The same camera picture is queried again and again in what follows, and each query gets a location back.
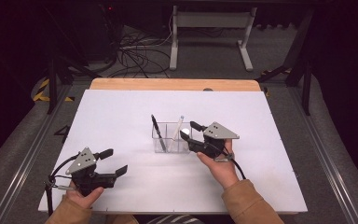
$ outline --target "white stand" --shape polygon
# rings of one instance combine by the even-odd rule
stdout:
[[[243,40],[238,41],[243,63],[246,71],[253,71],[246,44],[252,30],[257,8],[253,7],[250,12],[183,12],[178,11],[177,6],[173,7],[172,13],[172,49],[170,69],[175,70],[178,56],[178,27],[224,27],[224,28],[245,28]]]

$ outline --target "floor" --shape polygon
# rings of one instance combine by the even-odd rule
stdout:
[[[182,31],[179,35],[178,67],[175,71],[159,71],[169,65],[170,43],[148,51],[149,77],[164,78],[228,78],[255,79],[264,70],[280,66],[296,29],[289,27],[259,30],[254,28],[248,51],[254,65],[246,72],[236,42],[242,30]],[[145,48],[137,49],[143,54]],[[122,62],[131,65],[131,58]],[[94,63],[90,69],[98,69]],[[145,77],[138,68],[124,69],[119,62],[101,72],[103,77]],[[310,116],[299,106],[301,82],[287,88],[281,74],[262,83],[268,104],[282,136],[289,159],[309,212],[281,215],[285,223],[358,223],[358,171],[329,117],[318,81],[311,82]],[[44,181],[55,166],[62,148],[62,135],[57,131],[70,126],[82,94],[91,79],[74,76],[72,85],[59,84],[59,105],[47,115],[48,102],[37,101],[0,150],[0,223],[43,223],[46,213],[37,207],[44,193]],[[39,89],[41,79],[35,85]],[[71,97],[73,101],[64,101]],[[141,221],[150,217],[139,217]],[[202,217],[206,223],[229,223],[229,217]],[[95,214],[90,223],[103,223],[104,216]]]

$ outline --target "gray carpet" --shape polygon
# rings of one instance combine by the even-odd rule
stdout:
[[[264,31],[254,29],[248,44],[248,51],[254,65],[254,72],[248,73],[244,69],[241,55],[236,47],[236,40],[241,38],[241,30],[228,30],[219,37],[210,38],[195,32],[185,32],[179,37],[179,56],[176,71],[167,71],[169,77],[183,78],[229,78],[254,79],[261,71],[278,67],[290,47],[296,30],[275,28]],[[166,43],[157,49],[170,53],[170,45]],[[150,53],[148,57],[167,66],[169,60],[158,53]],[[114,67],[103,73],[103,76],[121,69]],[[132,77],[135,73],[128,73],[125,77]],[[165,77],[163,74],[151,77]],[[296,109],[296,100],[290,91],[300,91],[301,88],[288,89],[282,84],[285,75],[279,75],[263,87],[268,87],[268,103],[282,136],[289,159],[298,175],[298,183],[303,192],[309,212],[294,216],[285,215],[285,223],[347,223],[345,214],[337,200],[325,170],[315,153],[315,146],[301,116]],[[34,163],[29,164],[32,169],[24,174],[21,190],[15,195],[13,204],[9,204],[7,213],[1,218],[1,223],[43,223],[48,215],[37,211],[37,207],[44,192],[44,181],[54,168],[62,148],[62,136],[54,135],[65,125],[71,125],[80,103],[81,96],[90,85],[87,77],[76,77],[67,96],[75,97],[73,102],[64,102],[57,115],[51,122],[42,141],[40,150]],[[34,108],[24,118],[13,134],[7,139],[0,150],[0,202],[3,199],[11,180],[17,174],[28,149],[32,147],[34,139],[46,119],[48,102],[36,102]],[[310,98],[311,119],[319,132],[329,155],[333,158],[351,198],[358,208],[358,171],[342,145],[337,131],[328,116],[317,80],[312,80]],[[90,223],[103,223],[104,216],[93,215]]]

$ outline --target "person's hand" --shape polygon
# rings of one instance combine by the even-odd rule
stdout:
[[[225,147],[229,153],[233,153],[232,151],[232,139],[227,139],[225,142]],[[209,170],[211,171],[214,179],[219,182],[219,184],[226,189],[233,184],[240,181],[235,173],[235,166],[234,163],[231,161],[227,162],[216,162],[213,159],[209,158],[202,152],[198,152],[197,156],[199,157],[200,161],[208,166]]]
[[[71,181],[70,187],[75,188],[75,183]],[[88,196],[83,196],[78,190],[67,190],[66,197],[69,200],[77,203],[80,207],[91,208],[92,204],[97,201],[97,199],[103,193],[103,188],[99,187],[92,191]]]

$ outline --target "pen holder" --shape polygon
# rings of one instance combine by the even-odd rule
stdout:
[[[156,153],[189,153],[188,143],[180,136],[180,130],[186,128],[190,130],[189,136],[192,137],[192,129],[189,122],[183,122],[179,131],[175,134],[177,129],[177,122],[158,122],[158,128],[161,138],[158,137],[156,129],[152,126],[152,138],[154,143],[154,150]]]

